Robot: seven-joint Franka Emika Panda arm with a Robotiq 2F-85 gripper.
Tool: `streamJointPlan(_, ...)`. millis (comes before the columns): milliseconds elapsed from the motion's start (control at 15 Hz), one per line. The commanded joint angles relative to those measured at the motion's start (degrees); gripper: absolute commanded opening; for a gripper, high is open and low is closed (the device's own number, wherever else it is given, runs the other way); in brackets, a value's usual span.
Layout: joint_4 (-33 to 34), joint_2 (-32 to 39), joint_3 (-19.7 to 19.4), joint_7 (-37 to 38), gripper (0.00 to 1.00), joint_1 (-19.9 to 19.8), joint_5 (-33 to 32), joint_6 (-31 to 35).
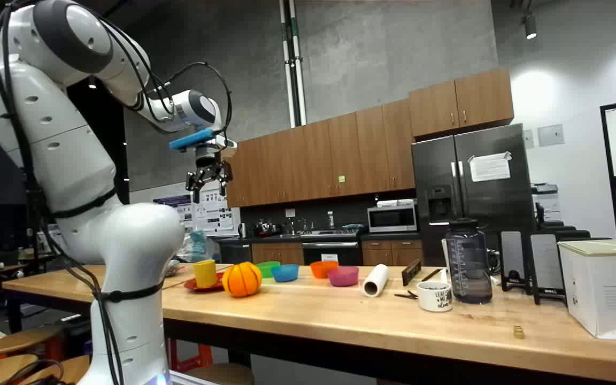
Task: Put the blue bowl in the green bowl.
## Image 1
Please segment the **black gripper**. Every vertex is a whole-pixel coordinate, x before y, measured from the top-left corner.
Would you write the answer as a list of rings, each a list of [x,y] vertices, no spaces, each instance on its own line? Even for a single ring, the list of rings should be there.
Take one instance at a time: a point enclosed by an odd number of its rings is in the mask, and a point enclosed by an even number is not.
[[[230,165],[223,165],[219,149],[212,144],[202,144],[195,150],[195,167],[198,175],[217,175],[219,174],[219,196],[227,196],[228,185],[232,183]],[[185,190],[189,193],[189,202],[198,204],[200,180],[197,174],[185,175]]]

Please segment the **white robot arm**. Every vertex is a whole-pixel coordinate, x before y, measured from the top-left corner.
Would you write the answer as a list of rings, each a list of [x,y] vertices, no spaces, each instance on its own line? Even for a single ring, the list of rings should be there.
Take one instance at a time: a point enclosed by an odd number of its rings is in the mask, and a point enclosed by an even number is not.
[[[187,128],[197,185],[227,177],[230,108],[167,92],[142,47],[74,0],[0,12],[0,149],[56,223],[69,273],[92,291],[92,362],[78,385],[169,385],[163,283],[184,226],[169,206],[117,197],[115,165],[65,95],[87,78],[158,131]]]

